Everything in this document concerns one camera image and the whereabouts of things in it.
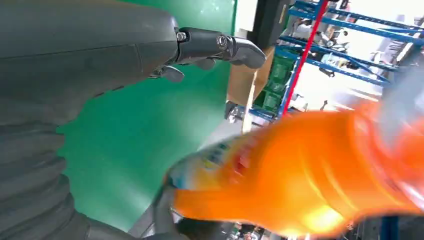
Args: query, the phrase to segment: plastic bottle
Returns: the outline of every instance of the plastic bottle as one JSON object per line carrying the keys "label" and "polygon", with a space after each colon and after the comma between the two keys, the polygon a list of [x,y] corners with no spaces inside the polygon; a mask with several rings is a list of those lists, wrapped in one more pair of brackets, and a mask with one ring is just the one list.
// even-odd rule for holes
{"label": "plastic bottle", "polygon": [[422,213],[420,81],[405,79],[382,103],[301,113],[187,157],[169,172],[174,207],[283,236],[334,236],[366,216]]}

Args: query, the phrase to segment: robotic arm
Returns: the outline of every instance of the robotic arm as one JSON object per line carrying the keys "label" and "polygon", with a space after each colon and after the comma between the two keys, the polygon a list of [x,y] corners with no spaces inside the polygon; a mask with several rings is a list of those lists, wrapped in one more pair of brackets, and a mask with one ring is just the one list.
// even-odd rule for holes
{"label": "robotic arm", "polygon": [[5,0],[0,33],[0,239],[9,240],[135,239],[74,209],[56,128],[104,92],[146,78],[182,80],[174,64],[259,68],[266,59],[250,41],[107,0]]}

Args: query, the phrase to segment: green wall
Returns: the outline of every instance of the green wall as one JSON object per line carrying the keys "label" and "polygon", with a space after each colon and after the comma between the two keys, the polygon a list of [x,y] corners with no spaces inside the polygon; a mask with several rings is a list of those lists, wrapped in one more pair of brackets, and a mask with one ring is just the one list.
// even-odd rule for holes
{"label": "green wall", "polygon": [[[134,0],[173,14],[180,27],[233,31],[232,0]],[[224,116],[230,66],[179,66],[181,83],[146,79],[86,103],[61,127],[66,175],[78,211],[128,231],[166,170],[195,151]]]}

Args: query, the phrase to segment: blue metal shelf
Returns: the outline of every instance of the blue metal shelf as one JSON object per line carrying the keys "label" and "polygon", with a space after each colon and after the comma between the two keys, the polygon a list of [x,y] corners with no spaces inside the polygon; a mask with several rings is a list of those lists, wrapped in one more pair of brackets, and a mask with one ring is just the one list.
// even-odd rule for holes
{"label": "blue metal shelf", "polygon": [[[295,10],[295,9],[292,9],[292,8],[290,10],[288,10],[288,14],[293,15],[293,16],[297,16],[297,17],[300,17],[300,18],[313,19],[313,20],[316,19],[314,13],[299,11],[299,10]],[[357,31],[361,31],[361,32],[369,33],[369,34],[374,34],[374,35],[382,36],[382,37],[385,37],[385,38],[391,38],[391,39],[398,40],[398,41],[405,42],[405,43],[413,43],[413,44],[417,44],[417,45],[424,45],[424,39],[422,39],[422,38],[414,38],[414,37],[409,36],[409,35],[403,35],[403,34],[391,32],[391,31],[388,31],[388,30],[382,30],[382,29],[376,29],[376,28],[371,28],[371,27],[367,27],[367,26],[361,26],[361,25],[358,25],[358,24],[355,24],[355,23],[350,23],[350,22],[341,21],[341,20],[337,20],[337,19],[331,19],[331,18],[328,18],[328,17],[323,17],[321,22],[326,23],[326,24],[340,26],[340,27],[347,28],[347,29],[353,29],[353,30],[357,30]]]}
{"label": "blue metal shelf", "polygon": [[[283,49],[284,49],[283,47],[278,46],[275,50],[275,54],[277,54],[278,56],[286,57],[286,58],[293,59],[293,60],[299,59],[298,55],[291,53],[291,52],[288,52],[288,51],[284,51]],[[347,76],[350,76],[350,77],[353,77],[353,78],[356,78],[356,79],[360,79],[360,80],[363,80],[365,82],[372,83],[372,84],[375,84],[375,85],[378,85],[378,86],[386,86],[387,84],[390,84],[388,81],[379,81],[379,80],[376,80],[376,79],[373,79],[373,78],[370,78],[370,77],[367,77],[367,76],[363,76],[363,75],[359,75],[359,74],[356,74],[356,73],[353,73],[353,72],[345,71],[345,70],[342,70],[338,67],[331,66],[331,65],[322,63],[320,61],[315,61],[315,60],[312,60],[312,59],[309,59],[309,58],[306,59],[306,62],[308,64],[312,64],[312,65],[315,65],[315,66],[318,66],[320,68],[330,70],[330,71],[333,71],[333,72],[336,72],[336,73],[341,73],[341,74],[344,74],[344,75],[347,75]]]}
{"label": "blue metal shelf", "polygon": [[[302,48],[306,45],[306,42],[305,41],[296,39],[296,38],[291,37],[291,36],[282,36],[279,39],[280,40],[283,40],[283,41],[286,41],[288,43],[300,45],[300,46],[302,46]],[[394,72],[394,71],[397,71],[398,70],[398,67],[397,66],[388,65],[388,64],[378,64],[378,63],[375,63],[375,62],[372,62],[372,61],[363,60],[363,59],[360,59],[360,58],[357,58],[357,57],[349,56],[349,55],[347,55],[345,53],[342,53],[342,52],[339,52],[339,51],[336,51],[336,50],[332,50],[332,49],[329,49],[329,48],[318,46],[316,44],[313,44],[312,45],[311,50],[312,51],[317,51],[317,52],[322,52],[322,53],[327,53],[327,54],[332,53],[335,56],[338,56],[338,57],[341,57],[341,58],[345,58],[345,59],[347,59],[349,61],[352,61],[352,62],[358,62],[360,64],[365,64],[365,65],[368,65],[368,66],[377,67],[379,69],[383,69],[383,70],[387,70],[387,71],[391,71],[391,72]]]}
{"label": "blue metal shelf", "polygon": [[[298,8],[298,9],[302,9],[302,10],[307,11],[309,13],[313,13],[317,9],[317,6],[318,5],[315,4],[315,3],[309,3],[309,2],[304,2],[304,1],[296,1],[294,3],[294,7]],[[364,20],[364,21],[377,23],[377,24],[383,24],[383,25],[387,25],[387,26],[395,27],[395,28],[403,28],[403,29],[409,29],[409,30],[424,30],[424,28],[417,26],[417,25],[408,25],[408,24],[405,24],[403,22],[396,22],[396,21],[379,19],[379,18],[375,18],[375,17],[371,17],[371,16],[365,16],[365,15],[362,15],[362,14],[357,14],[357,13],[353,13],[353,12],[350,12],[350,11],[344,11],[344,10],[339,10],[339,9],[335,9],[335,8],[328,8],[327,13],[347,16],[347,17],[351,17],[351,18],[354,18],[354,19]]]}

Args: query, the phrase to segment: shelving rack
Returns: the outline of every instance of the shelving rack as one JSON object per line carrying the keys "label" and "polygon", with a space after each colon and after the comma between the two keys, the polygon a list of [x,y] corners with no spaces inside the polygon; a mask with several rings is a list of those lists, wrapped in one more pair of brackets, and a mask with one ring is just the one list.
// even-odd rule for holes
{"label": "shelving rack", "polygon": [[[325,4],[327,4],[328,0],[321,0],[319,3],[309,3],[309,2],[304,2],[304,1],[296,1],[294,3],[294,5],[288,10],[288,14],[292,15],[292,16],[297,16],[300,18],[307,18],[307,19],[312,19],[312,20],[317,20],[317,16],[319,15],[319,9],[320,6],[323,5],[323,3],[325,2]],[[379,19],[379,18],[375,18],[375,17],[371,17],[371,16],[366,16],[366,15],[362,15],[362,14],[357,14],[357,13],[353,13],[353,12],[349,12],[349,11],[344,11],[344,10],[339,10],[339,9],[335,9],[335,8],[327,8],[325,13],[331,13],[331,14],[337,14],[337,15],[341,15],[341,16],[346,16],[346,19],[349,18],[354,18],[357,20],[363,20],[363,21],[368,21],[368,22],[372,22],[372,23],[377,23],[380,25],[385,25],[387,27],[384,28],[372,28],[372,27],[367,27],[367,26],[363,26],[360,24],[356,24],[356,23],[351,23],[351,22],[347,22],[347,21],[342,21],[342,20],[338,20],[338,19],[332,19],[329,17],[325,17],[325,16],[321,16],[320,21],[317,20],[315,22],[316,25],[319,25],[320,23],[326,23],[326,24],[330,24],[333,26],[338,26],[338,27],[342,27],[342,28],[347,28],[347,29],[353,29],[356,31],[360,31],[360,32],[365,32],[365,33],[369,33],[369,34],[373,34],[373,35],[378,35],[378,36],[382,36],[382,37],[386,37],[386,38],[391,38],[393,40],[399,41],[399,42],[405,42],[405,43],[412,43],[414,45],[419,45],[419,46],[424,46],[424,39],[423,38],[419,38],[416,37],[416,33],[423,33],[424,28],[421,26],[417,26],[417,25],[408,25],[402,22],[395,22],[395,21],[388,21],[388,20],[384,20],[384,19]],[[293,51],[290,50],[302,50],[305,48],[305,46],[307,45],[307,43],[305,41],[290,37],[290,36],[283,36],[280,38],[281,40],[287,42],[287,43],[291,43],[291,44],[295,44],[295,46],[288,46],[288,45],[282,45],[282,46],[277,46],[276,48],[276,54],[282,57],[286,57],[286,58],[290,58],[295,60],[295,65],[298,66],[300,63],[300,59],[301,57],[297,54],[294,54]],[[365,71],[367,71],[368,73],[372,73],[372,70],[370,69],[370,67],[377,67],[379,69],[382,69],[384,71],[390,71],[390,72],[394,72],[397,70],[397,66],[394,65],[388,65],[388,64],[379,64],[379,63],[375,63],[375,62],[371,62],[368,60],[363,60],[363,59],[359,59],[356,57],[352,57],[349,56],[348,54],[344,54],[341,53],[339,51],[335,51],[332,49],[328,49],[325,47],[321,47],[318,46],[316,44],[312,44],[312,46],[310,47],[310,49],[314,52],[321,52],[321,53],[325,53],[325,54],[332,54],[334,56],[337,56],[339,58],[343,58],[346,59],[347,61],[351,62],[353,65],[357,66],[358,68],[364,69]],[[336,73],[340,73],[340,74],[344,74],[353,78],[357,78],[359,80],[362,81],[366,81],[378,86],[382,86],[385,87],[388,84],[390,84],[390,82],[383,76],[376,74],[376,79],[374,78],[370,78],[368,76],[364,76],[364,75],[360,75],[351,71],[347,71],[341,68],[338,68],[334,65],[330,65],[330,64],[326,64],[324,62],[320,62],[320,61],[316,61],[310,58],[306,58],[305,59],[306,63],[308,64],[312,64],[315,66],[318,66],[322,69],[326,69],[326,70],[330,70]],[[278,118],[281,118],[283,116],[283,114],[285,113],[285,111],[288,108],[288,105],[290,103],[289,99],[291,99],[291,93],[293,94],[293,89],[296,86],[296,75],[298,75],[299,73],[297,73],[297,71],[300,71],[301,68],[296,67],[295,71],[293,72],[293,74],[291,75],[291,78],[288,82],[288,86],[286,88],[286,91],[283,95],[282,101],[281,101],[281,105],[280,108],[278,110]]]}

